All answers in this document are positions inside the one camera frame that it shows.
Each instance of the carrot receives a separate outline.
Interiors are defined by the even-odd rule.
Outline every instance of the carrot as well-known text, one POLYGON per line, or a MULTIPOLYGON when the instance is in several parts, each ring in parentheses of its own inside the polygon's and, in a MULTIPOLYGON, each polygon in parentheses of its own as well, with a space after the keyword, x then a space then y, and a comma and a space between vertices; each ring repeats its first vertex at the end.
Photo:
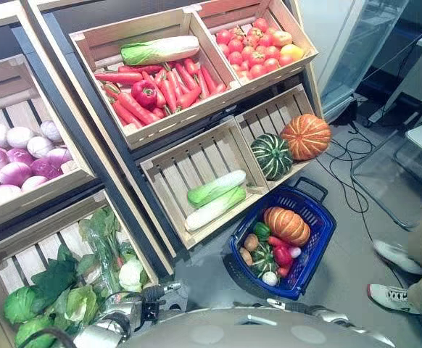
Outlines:
POLYGON ((208 86, 208 90, 210 91, 210 94, 212 95, 212 92, 216 89, 216 82, 212 79, 210 72, 206 67, 201 67, 202 73, 204 76, 204 80, 206 81, 206 86, 208 86))

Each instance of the green pumpkin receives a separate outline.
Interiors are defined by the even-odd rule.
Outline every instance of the green pumpkin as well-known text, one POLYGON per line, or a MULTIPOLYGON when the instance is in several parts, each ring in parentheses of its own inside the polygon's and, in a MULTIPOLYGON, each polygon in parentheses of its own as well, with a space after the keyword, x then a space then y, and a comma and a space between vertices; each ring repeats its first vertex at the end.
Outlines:
POLYGON ((281 179, 291 169, 293 157, 286 140, 280 136, 262 134, 253 141, 251 148, 269 181, 281 179))
POLYGON ((251 255, 253 259, 252 271, 258 278, 261 278, 266 272, 276 271, 277 265, 274 261, 274 254, 268 243, 258 243, 256 250, 251 255))

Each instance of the vegetable display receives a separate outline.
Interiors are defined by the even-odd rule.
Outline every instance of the vegetable display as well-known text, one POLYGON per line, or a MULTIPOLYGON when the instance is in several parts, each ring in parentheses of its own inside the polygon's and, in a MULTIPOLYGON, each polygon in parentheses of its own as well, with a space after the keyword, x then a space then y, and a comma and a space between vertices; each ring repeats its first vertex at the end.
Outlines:
POLYGON ((303 58, 304 50, 292 41, 290 33, 269 27, 264 18, 257 18, 247 33, 239 26, 216 33, 219 49, 244 82, 303 58))

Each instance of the green striped squash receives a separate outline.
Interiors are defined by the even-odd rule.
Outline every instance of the green striped squash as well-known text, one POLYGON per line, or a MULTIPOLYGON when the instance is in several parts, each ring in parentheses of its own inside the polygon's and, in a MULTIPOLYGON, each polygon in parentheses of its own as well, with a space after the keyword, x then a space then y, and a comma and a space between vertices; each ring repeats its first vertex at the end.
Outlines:
POLYGON ((293 157, 286 140, 280 136, 262 134, 253 141, 251 148, 269 181, 281 179, 291 169, 293 157))

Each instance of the tomato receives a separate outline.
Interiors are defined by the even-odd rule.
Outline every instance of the tomato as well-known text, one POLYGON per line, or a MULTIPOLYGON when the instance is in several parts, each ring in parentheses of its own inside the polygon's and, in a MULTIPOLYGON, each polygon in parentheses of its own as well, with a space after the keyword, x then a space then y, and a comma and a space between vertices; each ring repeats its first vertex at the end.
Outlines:
POLYGON ((230 29, 230 32, 231 32, 231 40, 236 38, 237 40, 243 41, 245 37, 245 33, 240 27, 232 28, 230 29))
POLYGON ((249 57, 249 66, 252 67, 253 65, 263 65, 264 61, 266 60, 266 55, 264 53, 253 52, 252 55, 249 57))
POLYGON ((281 56, 281 52, 275 46, 266 47, 266 58, 276 58, 278 59, 281 56))
POLYGON ((266 30, 268 29, 268 22, 264 19, 264 18, 258 18, 257 20, 255 20, 255 22, 253 23, 253 26, 256 28, 261 29, 261 31, 263 33, 266 32, 266 30))
POLYGON ((248 35, 246 38, 243 39, 242 43, 244 46, 250 46, 250 47, 255 48, 259 40, 260 40, 259 36, 248 35))
POLYGON ((266 74, 266 69, 261 64, 256 64, 249 70, 249 73, 252 74, 253 78, 258 78, 266 74))
POLYGON ((243 63, 240 64, 240 68, 242 70, 249 70, 249 63, 247 60, 244 60, 243 63))
POLYGON ((271 71, 277 70, 280 68, 280 64, 278 63, 278 60, 276 58, 269 58, 264 62, 264 68, 269 73, 271 71))
POLYGON ((264 34, 258 42, 260 46, 272 46, 272 36, 268 34, 264 34))
POLYGON ((228 54, 231 53, 231 51, 228 49, 228 46, 224 43, 219 43, 219 48, 224 53, 224 56, 226 56, 226 58, 228 57, 228 54))
POLYGON ((222 29, 221 31, 219 31, 219 33, 216 34, 216 42, 218 44, 228 44, 228 42, 231 40, 231 32, 226 30, 226 29, 222 29))
POLYGON ((256 35, 256 36, 263 36, 264 33, 259 28, 251 28, 247 35, 256 35))
POLYGON ((251 46, 244 47, 241 51, 241 56, 243 57, 243 60, 248 60, 249 56, 251 56, 254 51, 255 49, 251 46))
POLYGON ((272 34, 272 42, 274 46, 278 47, 291 44, 291 34, 283 30, 277 30, 272 34))
POLYGON ((236 38, 233 38, 232 40, 230 40, 227 46, 230 53, 241 52, 241 50, 243 49, 243 44, 241 43, 240 40, 237 40, 236 38))
POLYGON ((241 57, 241 53, 240 52, 232 52, 228 55, 228 61, 231 64, 237 64, 240 65, 243 62, 243 58, 241 57))
POLYGON ((281 67, 284 67, 285 65, 291 64, 293 63, 293 58, 291 58, 291 56, 289 56, 288 54, 285 56, 281 56, 278 59, 279 64, 281 65, 281 67))

